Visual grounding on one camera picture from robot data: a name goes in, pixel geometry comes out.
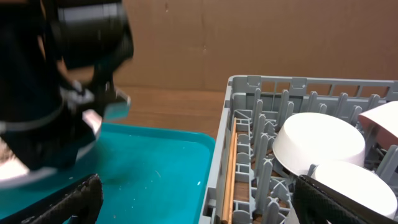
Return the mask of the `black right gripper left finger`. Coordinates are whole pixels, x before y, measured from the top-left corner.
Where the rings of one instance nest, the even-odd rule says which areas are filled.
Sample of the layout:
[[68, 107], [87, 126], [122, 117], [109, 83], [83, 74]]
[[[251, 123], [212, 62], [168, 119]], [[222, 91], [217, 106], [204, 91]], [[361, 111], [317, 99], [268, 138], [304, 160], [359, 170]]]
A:
[[1, 223], [96, 223], [102, 205], [101, 179], [98, 174], [90, 174], [1, 219]]

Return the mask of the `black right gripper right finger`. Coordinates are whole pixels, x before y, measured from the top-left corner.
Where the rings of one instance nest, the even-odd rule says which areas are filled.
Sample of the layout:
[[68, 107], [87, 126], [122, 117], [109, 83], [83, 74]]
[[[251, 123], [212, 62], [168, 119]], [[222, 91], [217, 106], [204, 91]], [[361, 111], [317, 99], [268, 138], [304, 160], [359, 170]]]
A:
[[300, 224], [397, 224], [307, 175], [295, 181], [293, 207]]

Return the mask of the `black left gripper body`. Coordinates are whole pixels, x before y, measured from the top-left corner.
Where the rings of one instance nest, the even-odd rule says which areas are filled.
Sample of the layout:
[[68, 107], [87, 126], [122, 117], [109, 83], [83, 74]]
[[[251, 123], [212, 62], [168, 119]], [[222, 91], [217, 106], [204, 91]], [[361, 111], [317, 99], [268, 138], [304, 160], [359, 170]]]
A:
[[95, 140], [83, 113], [106, 110], [124, 100], [113, 72], [131, 53], [113, 53], [95, 64], [91, 81], [70, 83], [52, 57], [40, 52], [1, 53], [1, 140], [30, 170], [66, 169], [81, 147]]

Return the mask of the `white bowl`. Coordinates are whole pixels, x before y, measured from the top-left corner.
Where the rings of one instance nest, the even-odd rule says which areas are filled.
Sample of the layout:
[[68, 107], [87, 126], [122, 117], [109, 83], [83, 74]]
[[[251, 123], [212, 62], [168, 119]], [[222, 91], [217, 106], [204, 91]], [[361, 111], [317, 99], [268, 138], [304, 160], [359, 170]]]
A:
[[290, 173], [305, 175], [311, 165], [326, 161], [345, 161], [362, 167], [365, 140], [342, 119], [321, 113], [297, 113], [282, 125], [272, 151]]

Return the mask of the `wooden chopstick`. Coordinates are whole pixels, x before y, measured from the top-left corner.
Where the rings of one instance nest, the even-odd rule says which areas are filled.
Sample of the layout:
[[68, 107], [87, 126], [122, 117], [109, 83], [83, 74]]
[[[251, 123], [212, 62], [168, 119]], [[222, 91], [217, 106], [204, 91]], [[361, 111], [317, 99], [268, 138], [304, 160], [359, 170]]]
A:
[[229, 198], [229, 213], [228, 213], [228, 224], [233, 223], [233, 204], [234, 204], [234, 189], [235, 189], [235, 173], [236, 173], [236, 159], [237, 158], [237, 143], [234, 144], [234, 154], [233, 154], [233, 167], [231, 174], [231, 191]]
[[225, 183], [225, 190], [224, 190], [224, 201], [223, 201], [223, 209], [221, 214], [221, 223], [227, 224], [228, 217], [229, 217], [229, 201], [231, 198], [231, 180], [233, 175], [233, 157], [234, 157], [234, 148], [235, 148], [235, 136], [236, 136], [236, 118], [233, 119], [233, 125], [231, 130], [231, 140], [229, 145], [229, 156], [228, 156], [228, 166], [227, 166], [227, 173], [226, 173], [226, 183]]

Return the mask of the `pink bowl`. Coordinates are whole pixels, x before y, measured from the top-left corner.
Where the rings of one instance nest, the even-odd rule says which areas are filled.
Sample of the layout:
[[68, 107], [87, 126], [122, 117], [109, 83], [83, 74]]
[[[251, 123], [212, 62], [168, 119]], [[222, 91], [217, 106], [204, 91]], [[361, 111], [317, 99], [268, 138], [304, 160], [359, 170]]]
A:
[[397, 145], [397, 101], [391, 101], [358, 116], [366, 135], [373, 133], [376, 142], [388, 150]]

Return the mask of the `white plate with food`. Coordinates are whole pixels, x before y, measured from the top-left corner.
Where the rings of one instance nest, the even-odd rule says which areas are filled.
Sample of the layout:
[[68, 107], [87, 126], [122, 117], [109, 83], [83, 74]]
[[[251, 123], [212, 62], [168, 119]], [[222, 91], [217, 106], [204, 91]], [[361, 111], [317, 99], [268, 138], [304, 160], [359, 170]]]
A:
[[[85, 147], [81, 147], [77, 153], [78, 162], [91, 151], [101, 132], [103, 119], [93, 110], [88, 110], [82, 116], [84, 122], [92, 129], [96, 139]], [[58, 172], [58, 169], [43, 167], [39, 170], [29, 170], [19, 159], [11, 159], [1, 164], [1, 190], [13, 189], [23, 185], [38, 182]]]

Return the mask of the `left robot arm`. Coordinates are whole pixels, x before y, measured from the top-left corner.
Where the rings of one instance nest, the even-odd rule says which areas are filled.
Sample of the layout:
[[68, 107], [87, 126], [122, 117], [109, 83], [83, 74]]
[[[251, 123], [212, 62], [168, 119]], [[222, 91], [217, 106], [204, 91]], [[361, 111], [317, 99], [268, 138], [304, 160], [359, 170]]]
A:
[[1, 139], [29, 169], [65, 169], [130, 99], [113, 82], [133, 58], [121, 0], [1, 2]]

